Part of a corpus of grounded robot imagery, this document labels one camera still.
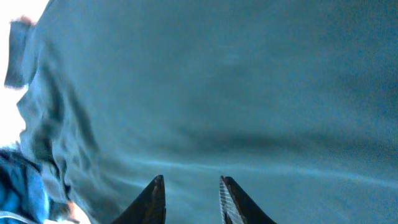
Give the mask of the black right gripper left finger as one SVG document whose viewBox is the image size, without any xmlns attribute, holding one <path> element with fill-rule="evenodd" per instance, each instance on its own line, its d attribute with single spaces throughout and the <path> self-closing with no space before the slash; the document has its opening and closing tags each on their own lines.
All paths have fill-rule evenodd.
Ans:
<svg viewBox="0 0 398 224">
<path fill-rule="evenodd" d="M 164 176 L 157 175 L 111 224 L 164 224 L 165 217 Z"/>
</svg>

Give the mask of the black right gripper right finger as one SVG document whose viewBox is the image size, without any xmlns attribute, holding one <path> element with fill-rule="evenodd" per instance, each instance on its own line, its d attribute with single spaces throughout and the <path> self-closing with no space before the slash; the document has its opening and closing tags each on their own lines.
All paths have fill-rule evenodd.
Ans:
<svg viewBox="0 0 398 224">
<path fill-rule="evenodd" d="M 232 177 L 220 177 L 219 202 L 222 224 L 277 224 Z"/>
</svg>

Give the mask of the black polo shirt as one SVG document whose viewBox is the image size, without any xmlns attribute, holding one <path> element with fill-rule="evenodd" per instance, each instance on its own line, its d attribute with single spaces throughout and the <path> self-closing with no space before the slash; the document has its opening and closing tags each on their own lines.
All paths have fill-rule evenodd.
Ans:
<svg viewBox="0 0 398 224">
<path fill-rule="evenodd" d="M 92 223 L 156 176 L 167 223 L 233 177 L 277 223 L 397 222 L 397 1 L 49 1 L 14 24 L 22 153 Z"/>
</svg>

